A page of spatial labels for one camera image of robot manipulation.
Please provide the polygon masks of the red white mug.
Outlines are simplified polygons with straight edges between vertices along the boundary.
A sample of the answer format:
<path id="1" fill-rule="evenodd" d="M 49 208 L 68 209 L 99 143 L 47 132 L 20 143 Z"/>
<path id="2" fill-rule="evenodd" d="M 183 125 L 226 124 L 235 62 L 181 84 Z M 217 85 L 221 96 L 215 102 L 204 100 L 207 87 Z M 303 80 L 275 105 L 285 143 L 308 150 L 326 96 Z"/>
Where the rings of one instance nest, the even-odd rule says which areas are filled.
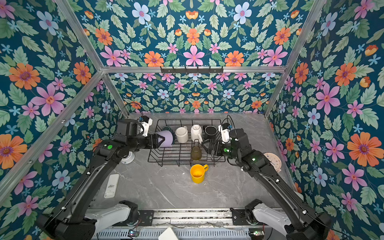
<path id="1" fill-rule="evenodd" d="M 187 127 L 179 127 L 175 131 L 177 141 L 180 144 L 184 144 L 189 140 L 189 132 Z"/>

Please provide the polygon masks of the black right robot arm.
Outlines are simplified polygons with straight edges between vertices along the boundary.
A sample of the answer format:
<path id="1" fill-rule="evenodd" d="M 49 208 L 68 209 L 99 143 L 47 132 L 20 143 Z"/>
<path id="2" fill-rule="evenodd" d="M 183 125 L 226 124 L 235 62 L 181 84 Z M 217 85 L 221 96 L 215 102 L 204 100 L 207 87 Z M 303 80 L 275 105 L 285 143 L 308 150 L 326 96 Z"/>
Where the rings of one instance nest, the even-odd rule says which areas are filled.
<path id="1" fill-rule="evenodd" d="M 255 199 L 245 208 L 249 223 L 263 223 L 288 240 L 325 240 L 332 228 L 327 213 L 317 213 L 280 177 L 269 159 L 254 150 L 243 129 L 229 132 L 228 141 L 206 140 L 208 154 L 234 159 L 236 166 L 261 184 L 282 208 L 276 211 Z"/>

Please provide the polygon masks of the white green mug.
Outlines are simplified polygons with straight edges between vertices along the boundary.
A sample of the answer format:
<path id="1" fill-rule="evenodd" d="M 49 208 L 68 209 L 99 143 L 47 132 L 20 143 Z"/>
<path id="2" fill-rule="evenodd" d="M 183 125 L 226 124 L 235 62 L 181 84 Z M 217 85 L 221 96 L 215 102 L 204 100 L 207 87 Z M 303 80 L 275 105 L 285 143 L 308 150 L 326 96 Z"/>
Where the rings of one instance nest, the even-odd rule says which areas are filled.
<path id="1" fill-rule="evenodd" d="M 169 132 L 172 132 L 172 129 L 169 127 L 169 126 L 164 126 L 162 128 L 163 131 L 169 131 Z"/>

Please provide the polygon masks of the white faceted mug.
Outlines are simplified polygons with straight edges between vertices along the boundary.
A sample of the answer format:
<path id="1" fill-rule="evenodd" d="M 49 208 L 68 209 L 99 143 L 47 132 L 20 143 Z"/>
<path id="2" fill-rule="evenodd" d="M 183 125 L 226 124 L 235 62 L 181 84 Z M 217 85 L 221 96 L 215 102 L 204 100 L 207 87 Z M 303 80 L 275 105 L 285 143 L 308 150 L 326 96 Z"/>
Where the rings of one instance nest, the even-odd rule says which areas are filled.
<path id="1" fill-rule="evenodd" d="M 203 129 L 200 125 L 193 125 L 191 127 L 191 140 L 199 144 L 203 142 Z"/>

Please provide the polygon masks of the black mug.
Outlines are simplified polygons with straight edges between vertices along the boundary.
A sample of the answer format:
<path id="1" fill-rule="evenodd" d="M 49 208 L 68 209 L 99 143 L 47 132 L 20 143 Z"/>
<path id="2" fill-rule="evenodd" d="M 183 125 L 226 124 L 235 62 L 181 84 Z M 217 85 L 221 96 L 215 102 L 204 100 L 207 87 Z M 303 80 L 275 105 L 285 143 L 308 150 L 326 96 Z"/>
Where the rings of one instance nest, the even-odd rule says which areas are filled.
<path id="1" fill-rule="evenodd" d="M 213 140 L 218 134 L 218 129 L 215 126 L 204 126 L 204 140 Z"/>

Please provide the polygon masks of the lavender cup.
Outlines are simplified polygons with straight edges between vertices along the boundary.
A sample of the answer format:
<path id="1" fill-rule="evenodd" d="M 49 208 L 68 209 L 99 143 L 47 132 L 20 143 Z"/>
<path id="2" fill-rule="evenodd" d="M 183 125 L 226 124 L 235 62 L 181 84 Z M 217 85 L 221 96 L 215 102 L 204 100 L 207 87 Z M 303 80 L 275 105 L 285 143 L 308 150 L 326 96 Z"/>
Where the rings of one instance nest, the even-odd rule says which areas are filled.
<path id="1" fill-rule="evenodd" d="M 168 148 L 173 145 L 174 137 L 170 131 L 168 130 L 160 131 L 160 132 L 157 132 L 157 135 L 158 135 L 158 143 L 160 148 Z"/>

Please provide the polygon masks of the yellow mug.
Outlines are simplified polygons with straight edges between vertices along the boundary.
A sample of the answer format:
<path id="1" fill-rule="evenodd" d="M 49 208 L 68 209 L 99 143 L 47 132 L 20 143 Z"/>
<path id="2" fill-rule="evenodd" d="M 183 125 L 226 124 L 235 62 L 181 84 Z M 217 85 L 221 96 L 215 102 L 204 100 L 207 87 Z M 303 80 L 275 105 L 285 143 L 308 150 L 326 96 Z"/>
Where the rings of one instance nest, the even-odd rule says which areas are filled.
<path id="1" fill-rule="evenodd" d="M 191 179 L 195 184 L 201 184 L 205 180 L 205 173 L 209 170 L 208 165 L 193 165 L 190 169 Z"/>

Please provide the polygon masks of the olive green glass cup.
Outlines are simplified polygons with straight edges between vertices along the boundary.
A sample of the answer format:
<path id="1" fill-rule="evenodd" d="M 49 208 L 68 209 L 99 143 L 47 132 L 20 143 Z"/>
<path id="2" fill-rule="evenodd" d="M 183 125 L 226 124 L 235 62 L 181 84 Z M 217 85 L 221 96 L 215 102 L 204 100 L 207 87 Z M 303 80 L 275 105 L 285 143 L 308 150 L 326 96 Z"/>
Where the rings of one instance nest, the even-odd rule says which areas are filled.
<path id="1" fill-rule="evenodd" d="M 193 146 L 191 149 L 191 160 L 200 161 L 202 159 L 202 150 L 199 145 Z"/>

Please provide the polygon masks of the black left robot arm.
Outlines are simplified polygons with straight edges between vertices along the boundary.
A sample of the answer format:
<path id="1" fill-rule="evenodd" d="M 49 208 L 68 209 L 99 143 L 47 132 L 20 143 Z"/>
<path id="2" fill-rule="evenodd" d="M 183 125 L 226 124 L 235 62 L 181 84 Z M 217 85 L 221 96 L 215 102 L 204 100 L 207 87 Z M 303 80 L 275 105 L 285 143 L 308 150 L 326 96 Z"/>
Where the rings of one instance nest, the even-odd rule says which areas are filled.
<path id="1" fill-rule="evenodd" d="M 42 232 L 54 240 L 90 240 L 114 224 L 140 221 L 138 206 L 130 201 L 121 201 L 95 217 L 86 215 L 92 199 L 122 159 L 130 152 L 157 149 L 165 141 L 165 137 L 158 134 L 143 136 L 138 128 L 143 125 L 135 120 L 118 121 L 116 133 L 96 147 L 89 167 L 72 190 L 50 214 L 38 217 L 36 224 Z"/>

